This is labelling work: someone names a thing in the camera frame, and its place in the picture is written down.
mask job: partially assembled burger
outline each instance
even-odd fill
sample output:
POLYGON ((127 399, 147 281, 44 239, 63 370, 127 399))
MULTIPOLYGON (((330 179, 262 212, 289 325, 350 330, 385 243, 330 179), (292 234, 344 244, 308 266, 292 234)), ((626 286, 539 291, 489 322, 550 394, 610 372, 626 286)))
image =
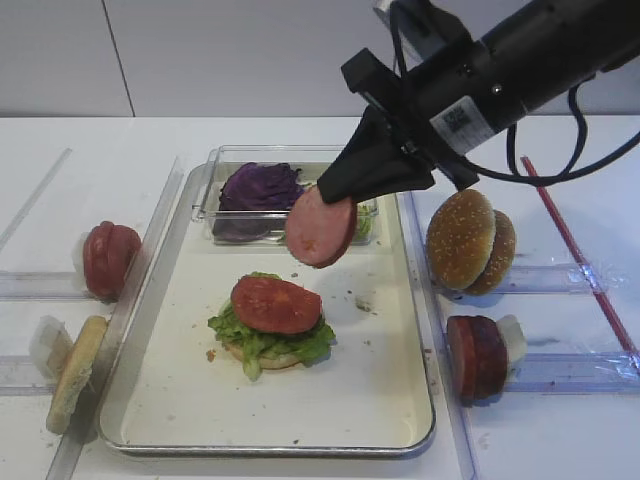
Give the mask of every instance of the partially assembled burger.
POLYGON ((329 354, 335 339, 318 294, 259 272, 236 283, 208 325, 252 381, 263 369, 312 365, 329 354))

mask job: sesame seed bun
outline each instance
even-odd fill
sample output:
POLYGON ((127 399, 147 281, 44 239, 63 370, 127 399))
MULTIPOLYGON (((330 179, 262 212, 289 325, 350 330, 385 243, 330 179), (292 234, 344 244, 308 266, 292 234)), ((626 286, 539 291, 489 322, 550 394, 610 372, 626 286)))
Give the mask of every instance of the sesame seed bun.
POLYGON ((427 259, 435 280, 452 290, 471 286, 483 272, 496 235, 489 200, 466 189, 449 197, 427 229, 427 259))
POLYGON ((496 237, 489 262, 473 284, 465 289, 470 295, 484 295, 502 282, 513 263, 516 254, 516 231, 509 217, 499 210, 496 216, 496 237))

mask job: shredded red cabbage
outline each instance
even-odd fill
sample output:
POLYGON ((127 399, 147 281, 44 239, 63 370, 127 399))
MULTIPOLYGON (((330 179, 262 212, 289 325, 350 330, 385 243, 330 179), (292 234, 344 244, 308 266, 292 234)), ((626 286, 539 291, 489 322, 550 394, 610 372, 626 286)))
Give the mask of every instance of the shredded red cabbage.
MULTIPOLYGON (((299 170, 288 163, 263 166, 250 162, 229 177, 220 193, 220 211, 290 210, 302 195, 299 170)), ((226 241, 248 242, 266 236, 271 230, 283 229, 280 219, 216 219, 213 234, 226 241)))

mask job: white tray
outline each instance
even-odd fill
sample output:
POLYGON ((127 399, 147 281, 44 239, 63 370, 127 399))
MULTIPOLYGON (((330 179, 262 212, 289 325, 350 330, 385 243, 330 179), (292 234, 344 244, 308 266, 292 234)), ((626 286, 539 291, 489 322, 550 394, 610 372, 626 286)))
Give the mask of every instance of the white tray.
POLYGON ((154 456, 400 457, 426 448, 435 417, 395 197, 379 199, 370 245, 316 270, 284 246, 214 245, 206 222, 191 219, 210 173, 191 173, 119 352, 98 419, 107 445, 154 456), (255 383, 244 376, 207 319, 252 271, 322 296, 337 336, 328 360, 265 371, 255 383))

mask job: food item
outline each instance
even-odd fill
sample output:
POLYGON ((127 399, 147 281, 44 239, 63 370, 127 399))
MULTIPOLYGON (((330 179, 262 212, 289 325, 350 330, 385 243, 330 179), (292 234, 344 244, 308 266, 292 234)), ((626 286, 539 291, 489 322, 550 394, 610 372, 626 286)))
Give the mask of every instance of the food item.
POLYGON ((231 304, 241 323, 270 333, 305 332, 322 312, 320 295, 273 277, 242 277, 231 291, 231 304))
POLYGON ((135 230, 104 221, 83 234, 74 248, 74 266, 86 287, 100 300, 117 300, 142 241, 135 230))
POLYGON ((452 316, 447 339, 453 359, 454 388, 463 402, 496 395, 507 374, 524 358, 527 343, 513 315, 497 323, 484 316, 452 316))
POLYGON ((511 268, 516 233, 504 213, 473 189, 449 197, 427 229, 427 258, 434 280, 450 290, 484 295, 511 268))
POLYGON ((91 316, 85 321, 73 349, 69 353, 47 415, 47 430, 62 435, 75 411, 78 396, 91 376, 93 361, 105 332, 107 320, 91 316))
POLYGON ((465 293, 484 295, 496 288, 511 268, 516 254, 516 231, 509 217, 499 210, 494 210, 496 217, 496 236, 493 241, 491 256, 487 266, 465 293))
POLYGON ((327 205, 317 186, 295 203, 285 226, 289 252, 316 268, 335 263, 346 251, 356 229, 356 204, 351 198, 327 205))
POLYGON ((437 281, 462 290, 469 287, 489 261, 496 221, 489 200, 467 189, 444 202, 427 230, 427 256, 437 281))
POLYGON ((242 361, 243 371, 251 380, 256 380, 262 369, 296 363, 310 366, 329 354, 335 334, 325 322, 322 303, 315 293, 277 275, 259 272, 241 278, 236 287, 236 294, 232 292, 230 301, 209 319, 208 325, 215 330, 216 339, 242 361), (260 287, 251 288, 256 283, 248 278, 259 280, 260 287))
MULTIPOLYGON (((297 183, 298 174, 299 170, 293 170, 287 163, 266 166, 245 163, 222 187, 219 210, 290 210, 304 191, 302 185, 297 183)), ((213 235, 225 241, 249 242, 283 227, 282 219, 217 218, 213 235)))
POLYGON ((73 341, 64 323, 47 315, 40 319, 31 337, 29 357, 44 378, 57 381, 72 348, 73 341))

